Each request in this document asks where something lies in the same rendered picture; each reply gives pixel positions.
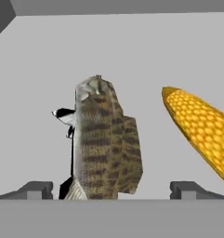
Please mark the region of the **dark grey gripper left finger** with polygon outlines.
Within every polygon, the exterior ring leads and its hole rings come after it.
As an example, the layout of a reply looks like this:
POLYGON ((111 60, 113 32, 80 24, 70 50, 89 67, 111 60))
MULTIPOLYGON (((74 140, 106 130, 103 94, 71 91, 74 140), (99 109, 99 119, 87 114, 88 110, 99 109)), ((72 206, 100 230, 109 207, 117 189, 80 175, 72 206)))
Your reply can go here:
POLYGON ((53 199, 52 181, 29 181, 16 191, 0 195, 8 200, 46 200, 53 199))

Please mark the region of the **brown striped fish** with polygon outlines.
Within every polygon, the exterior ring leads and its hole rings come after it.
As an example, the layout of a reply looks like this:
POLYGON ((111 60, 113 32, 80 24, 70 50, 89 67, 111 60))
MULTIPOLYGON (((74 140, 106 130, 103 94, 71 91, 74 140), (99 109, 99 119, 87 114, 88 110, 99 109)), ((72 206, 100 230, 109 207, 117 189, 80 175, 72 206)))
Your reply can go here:
POLYGON ((64 200, 116 200, 134 194, 143 175, 137 121, 127 116, 114 86, 92 75, 75 88, 74 107, 52 113, 68 126, 72 175, 64 200))

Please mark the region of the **yellow corn cob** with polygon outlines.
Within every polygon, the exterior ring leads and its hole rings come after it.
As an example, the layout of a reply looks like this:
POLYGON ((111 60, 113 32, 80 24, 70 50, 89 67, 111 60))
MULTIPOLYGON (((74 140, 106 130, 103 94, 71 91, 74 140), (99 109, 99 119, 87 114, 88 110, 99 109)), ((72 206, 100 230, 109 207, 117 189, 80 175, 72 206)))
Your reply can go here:
POLYGON ((224 180, 224 112, 177 87, 164 86, 162 98, 187 141, 224 180))

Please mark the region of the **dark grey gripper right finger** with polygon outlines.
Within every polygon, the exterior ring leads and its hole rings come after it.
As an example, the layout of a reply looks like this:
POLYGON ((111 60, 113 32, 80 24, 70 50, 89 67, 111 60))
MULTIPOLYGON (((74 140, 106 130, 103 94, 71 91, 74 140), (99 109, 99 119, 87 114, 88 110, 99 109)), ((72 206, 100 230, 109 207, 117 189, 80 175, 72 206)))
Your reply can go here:
POLYGON ((171 199, 224 199, 224 195, 207 191, 194 181, 171 181, 170 191, 171 199))

